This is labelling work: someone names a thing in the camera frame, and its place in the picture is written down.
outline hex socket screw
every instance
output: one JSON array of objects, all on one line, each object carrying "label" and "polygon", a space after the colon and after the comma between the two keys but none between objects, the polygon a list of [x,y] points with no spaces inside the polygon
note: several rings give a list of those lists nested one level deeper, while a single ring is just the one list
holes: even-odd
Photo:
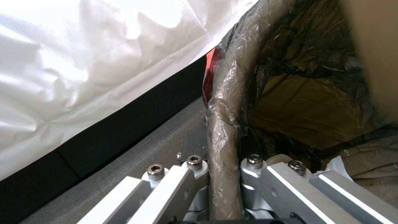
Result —
[{"label": "hex socket screw", "polygon": [[260,169],[263,167],[263,158],[261,158],[257,154],[251,154],[247,158],[247,162],[250,168],[252,169]]},{"label": "hex socket screw", "polygon": [[191,155],[187,158],[187,166],[190,170],[198,170],[202,168],[202,157]]},{"label": "hex socket screw", "polygon": [[148,167],[148,176],[150,180],[157,181],[164,177],[164,167],[160,164],[152,164]]},{"label": "hex socket screw", "polygon": [[287,165],[296,173],[298,173],[300,176],[303,176],[305,174],[305,170],[307,168],[307,166],[304,163],[298,160],[292,160]]}]

